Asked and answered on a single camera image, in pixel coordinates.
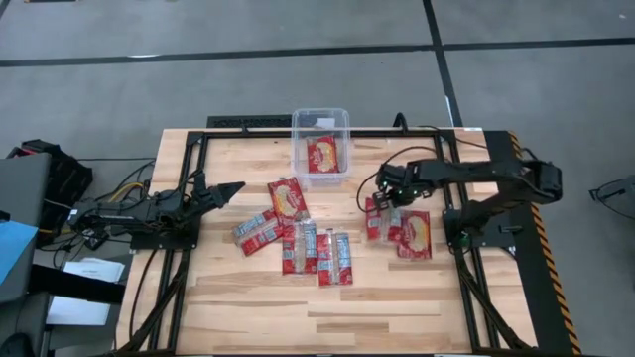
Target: yellow and black hazard tape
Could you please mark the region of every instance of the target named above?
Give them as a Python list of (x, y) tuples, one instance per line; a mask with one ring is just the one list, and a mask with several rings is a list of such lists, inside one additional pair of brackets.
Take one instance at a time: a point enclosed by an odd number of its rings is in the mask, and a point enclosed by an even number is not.
[[(520, 144), (518, 142), (518, 138), (512, 132), (509, 132), (509, 137), (512, 141), (512, 146), (514, 147), (514, 152), (516, 153), (516, 157), (519, 159), (522, 158), (522, 152), (521, 152)], [(563, 285), (560, 283), (558, 272), (556, 272), (554, 256), (552, 255), (552, 250), (549, 247), (549, 241), (547, 240), (547, 231), (545, 230), (545, 223), (543, 223), (543, 218), (540, 216), (540, 211), (538, 210), (538, 206), (532, 203), (531, 209), (532, 209), (532, 215), (534, 216), (534, 223), (536, 223), (536, 231), (538, 232), (538, 236), (540, 237), (540, 243), (543, 246), (543, 254), (545, 255), (545, 261), (547, 262), (547, 267), (549, 268), (549, 275), (552, 279), (552, 284), (554, 285), (554, 291), (556, 292), (556, 298), (558, 299), (558, 303), (560, 304), (560, 312), (563, 315), (565, 328), (569, 332), (569, 341), (571, 342), (572, 352), (573, 354), (578, 355), (578, 354), (581, 354), (581, 349), (579, 347), (579, 341), (577, 340), (577, 334), (575, 334), (575, 327), (573, 327), (572, 317), (569, 314), (569, 309), (567, 308), (567, 300), (565, 299), (565, 292), (563, 291)]]

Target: black metal frame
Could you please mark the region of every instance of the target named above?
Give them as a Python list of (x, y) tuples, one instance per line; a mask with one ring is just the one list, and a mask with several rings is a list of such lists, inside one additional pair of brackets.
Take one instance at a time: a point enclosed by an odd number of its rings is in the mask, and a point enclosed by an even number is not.
[[(409, 130), (408, 125), (406, 123), (405, 118), (398, 116), (395, 119), (395, 123), (393, 125), (396, 129), (392, 130), (353, 130), (350, 132), (352, 138), (430, 138), (433, 139), (435, 144), (435, 149), (437, 150), (437, 156), (439, 159), (442, 159), (444, 155), (444, 143), (448, 144), (449, 147), (449, 156), (453, 162), (459, 162), (459, 152), (456, 144), (456, 139), (453, 130)], [(184, 161), (181, 168), (181, 176), (180, 181), (185, 179), (191, 167), (191, 155), (193, 152), (194, 145), (200, 145), (200, 149), (198, 152), (198, 158), (196, 160), (196, 168), (203, 169), (205, 160), (207, 157), (207, 148), (210, 140), (217, 139), (240, 139), (240, 138), (288, 138), (289, 132), (285, 130), (280, 131), (267, 131), (267, 130), (255, 130), (250, 131), (242, 128), (240, 131), (232, 131), (232, 132), (189, 132), (186, 144), (186, 150), (184, 153)], [(507, 152), (509, 155), (514, 155), (514, 151), (511, 147), (511, 143), (508, 147), (501, 148), (500, 143), (495, 143), (492, 145), (494, 147), (494, 151), (500, 151), (501, 149)], [(492, 149), (489, 149), (490, 157), (494, 159), (495, 155), (492, 153)], [(457, 185), (458, 196), (460, 198), (460, 203), (465, 204), (467, 202), (467, 191), (464, 184)], [(454, 209), (454, 201), (451, 195), (451, 191), (449, 187), (444, 188), (444, 203), (446, 209)], [(536, 226), (532, 220), (524, 220), (523, 224), (526, 228), (524, 229), (522, 238), (526, 243), (520, 244), (520, 250), (524, 250), (523, 246), (527, 245), (527, 241), (539, 242), (539, 236), (536, 233)], [(472, 259), (472, 264), (474, 267), (474, 284), (467, 284), (461, 278), (461, 271), (457, 270), (459, 277), (459, 288), (461, 292), (463, 309), (465, 313), (465, 320), (467, 325), (467, 332), (470, 340), (470, 347), (473, 353), (483, 353), (487, 352), (489, 354), (501, 354), (504, 355), (510, 350), (505, 350), (500, 348), (500, 344), (498, 341), (498, 331), (496, 329), (495, 323), (490, 320), (490, 318), (485, 315), (485, 321), (487, 325), (487, 337), (488, 337), (488, 347), (481, 347), (478, 329), (476, 325), (476, 317), (474, 314), (474, 306), (472, 303), (471, 294), (476, 292), (476, 296), (479, 296), (480, 301), (489, 301), (489, 292), (487, 288), (487, 281), (485, 278), (485, 273), (483, 270), (482, 258), (480, 256), (480, 250), (478, 247), (472, 247), (470, 249), (470, 255)], [(162, 275), (160, 286), (158, 290), (158, 297), (161, 297), (166, 291), (166, 287), (168, 285), (172, 264), (174, 260), (174, 250), (168, 250), (166, 252), (166, 258), (164, 260)], [(466, 268), (466, 262), (464, 261), (464, 257), (462, 255), (456, 254), (455, 262), (456, 265), (461, 268)], [(535, 267), (545, 265), (544, 261), (540, 260), (540, 255), (529, 255), (525, 254), (525, 252), (518, 252), (519, 256), (519, 271), (521, 274), (521, 279), (523, 280), (523, 284), (526, 281), (529, 281), (532, 285), (531, 289), (525, 289), (525, 296), (527, 298), (528, 306), (530, 308), (530, 315), (532, 318), (532, 322), (534, 324), (534, 329), (536, 330), (536, 335), (538, 337), (539, 347), (541, 348), (540, 352), (538, 350), (533, 350), (534, 353), (563, 353), (570, 354), (572, 351), (572, 345), (569, 341), (569, 335), (564, 329), (559, 329), (558, 326), (564, 327), (565, 322), (563, 317), (559, 313), (552, 313), (553, 311), (553, 301), (557, 301), (557, 296), (553, 291), (553, 287), (551, 286), (551, 281), (549, 280), (549, 274), (540, 274), (535, 275)], [(182, 253), (181, 262), (182, 264), (189, 265), (189, 261), (191, 258), (191, 250), (185, 250)], [(176, 350), (177, 341), (179, 336), (179, 327), (181, 324), (181, 315), (183, 311), (183, 301), (185, 297), (185, 289), (186, 285), (183, 284), (176, 293), (175, 296), (175, 304), (172, 312), (172, 320), (170, 323), (170, 338), (168, 341), (167, 348), (169, 350)], [(540, 301), (544, 301), (545, 299), (549, 301), (547, 304), (548, 312), (545, 312), (543, 306), (540, 303), (537, 303), (538, 299)], [(154, 330), (151, 333), (151, 339), (149, 344), (149, 349), (157, 349), (158, 344), (158, 336), (159, 336), (159, 328), (160, 321), (154, 327)]]

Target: wood grain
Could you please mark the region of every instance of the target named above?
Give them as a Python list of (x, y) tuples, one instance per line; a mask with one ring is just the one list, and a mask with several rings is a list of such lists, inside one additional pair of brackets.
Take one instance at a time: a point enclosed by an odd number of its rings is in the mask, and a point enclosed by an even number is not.
[[(177, 185), (187, 132), (164, 131), (151, 191)], [(456, 135), (484, 144), (482, 132), (456, 130)], [(225, 208), (202, 219), (199, 244), (191, 256), (177, 352), (468, 352), (458, 278), (453, 256), (445, 245), (443, 195), (437, 192), (410, 207), (431, 214), (431, 260), (399, 260), (394, 249), (365, 243), (364, 214), (354, 200), (357, 188), (384, 160), (412, 145), (434, 146), (428, 139), (353, 139), (352, 171), (342, 187), (304, 193), (318, 229), (335, 228), (350, 234), (354, 284), (321, 289), (315, 277), (281, 275), (282, 248), (278, 242), (244, 258), (231, 239), (234, 225), (271, 206), (266, 184), (291, 174), (289, 140), (210, 141), (205, 163), (207, 183), (245, 180), (247, 185)], [(464, 161), (488, 160), (486, 150), (458, 146)], [(405, 164), (433, 157), (431, 152), (412, 150), (393, 162)], [(467, 190), (470, 198), (485, 199), (496, 192), (496, 185), (468, 184)], [(362, 196), (373, 191), (373, 185), (368, 184)], [(481, 251), (494, 304), (521, 338), (535, 344), (515, 262), (497, 249)], [(128, 340), (132, 300), (149, 255), (140, 252), (133, 260), (117, 325), (120, 345)], [(162, 263), (163, 252), (159, 252), (141, 290), (135, 328), (154, 305)], [(482, 312), (478, 303), (474, 304), (481, 344), (487, 345)], [(164, 316), (160, 347), (166, 345), (171, 314), (168, 309)]]

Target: food package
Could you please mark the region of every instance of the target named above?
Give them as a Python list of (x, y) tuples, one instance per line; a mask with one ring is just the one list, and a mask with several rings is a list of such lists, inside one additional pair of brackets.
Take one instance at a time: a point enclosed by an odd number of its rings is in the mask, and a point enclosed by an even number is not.
[(400, 258), (431, 259), (433, 256), (430, 236), (430, 214), (418, 211), (403, 211), (404, 233), (397, 247)]
[(401, 210), (390, 208), (379, 211), (371, 197), (366, 198), (366, 236), (369, 243), (396, 245), (402, 240)]
[(334, 136), (307, 138), (307, 150), (310, 174), (339, 173)]
[(295, 221), (309, 218), (307, 204), (302, 196), (297, 178), (286, 178), (267, 184), (274, 210), (282, 225), (292, 225)]
[(305, 219), (285, 227), (282, 237), (282, 274), (315, 274), (317, 271), (316, 224)]
[(260, 248), (275, 241), (283, 234), (283, 227), (273, 209), (268, 209), (241, 223), (233, 229), (234, 241), (245, 256), (250, 256)]
[(353, 284), (348, 233), (317, 236), (317, 280), (321, 287)]

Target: clear plastic container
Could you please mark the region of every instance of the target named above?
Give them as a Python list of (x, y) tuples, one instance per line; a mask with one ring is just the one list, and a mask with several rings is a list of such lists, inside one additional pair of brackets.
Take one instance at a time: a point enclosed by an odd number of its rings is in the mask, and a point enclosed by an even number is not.
[[(303, 188), (341, 185), (350, 170), (348, 112), (338, 108), (298, 109), (292, 118), (291, 171)], [(338, 173), (309, 173), (308, 140), (332, 135), (337, 151)]]

